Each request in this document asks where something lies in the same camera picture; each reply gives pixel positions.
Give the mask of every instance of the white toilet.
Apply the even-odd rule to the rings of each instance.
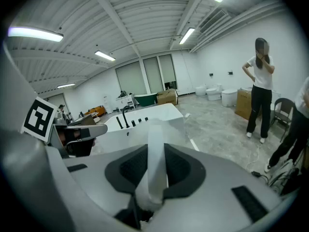
[[[236,106],[237,89],[227,89],[222,91],[222,106]]]
[[[202,95],[206,95],[206,86],[199,86],[195,88],[195,94],[197,96],[202,96]]]
[[[221,99],[222,85],[215,84],[215,87],[206,90],[209,101],[216,101]]]

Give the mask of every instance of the concrete floor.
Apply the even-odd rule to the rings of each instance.
[[[247,171],[264,172],[264,164],[280,145],[283,127],[275,123],[269,130],[264,144],[259,142],[261,120],[252,138],[246,136],[248,121],[234,113],[235,107],[223,107],[221,100],[209,101],[207,96],[195,94],[179,97],[177,109],[185,116],[186,147],[193,148],[192,140],[199,151],[223,157],[237,163]],[[120,114],[113,112],[102,116],[98,124]],[[92,154],[100,154],[99,146],[93,147]]]

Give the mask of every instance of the white t-shirt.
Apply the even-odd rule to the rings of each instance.
[[[304,101],[305,92],[309,91],[309,77],[306,78],[303,86],[298,92],[295,99],[295,106],[299,112],[301,112],[306,118],[309,118],[309,108],[306,106]]]
[[[255,59],[256,56],[253,56],[248,60],[248,64],[254,68],[254,86],[272,90],[272,74],[268,72],[264,65],[261,69],[259,69],[255,63]],[[269,56],[269,65],[274,66],[274,61],[271,56]]]

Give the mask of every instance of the cardboard box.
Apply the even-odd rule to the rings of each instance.
[[[167,89],[165,91],[158,92],[157,100],[158,105],[163,105],[166,103],[172,103],[173,105],[177,105],[178,94],[173,88]]]
[[[251,92],[245,90],[238,90],[237,92],[237,102],[235,114],[249,120],[251,114]]]

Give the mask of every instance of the white bathtub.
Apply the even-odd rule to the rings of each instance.
[[[104,153],[147,144],[148,131],[151,125],[161,126],[165,143],[184,144],[184,118],[173,104],[168,103],[127,112],[125,116],[129,128],[126,128],[122,114],[113,116],[105,122],[108,127],[107,133],[97,137],[97,142],[103,148]],[[116,117],[119,118],[123,129],[120,128]],[[135,127],[132,126],[132,120],[136,123]]]

